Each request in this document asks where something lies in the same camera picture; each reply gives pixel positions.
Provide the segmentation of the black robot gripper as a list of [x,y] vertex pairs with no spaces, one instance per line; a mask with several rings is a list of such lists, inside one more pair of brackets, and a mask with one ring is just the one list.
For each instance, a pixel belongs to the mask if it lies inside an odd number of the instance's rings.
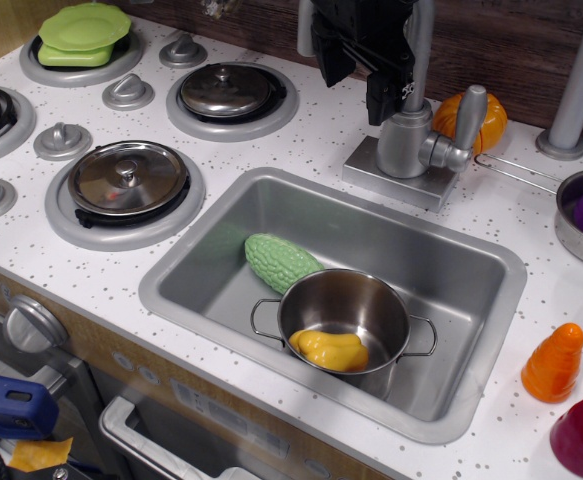
[[332,87],[357,65],[366,78],[368,122],[380,126],[403,107],[414,89],[414,55],[404,27],[412,1],[314,1],[311,37],[322,78]]

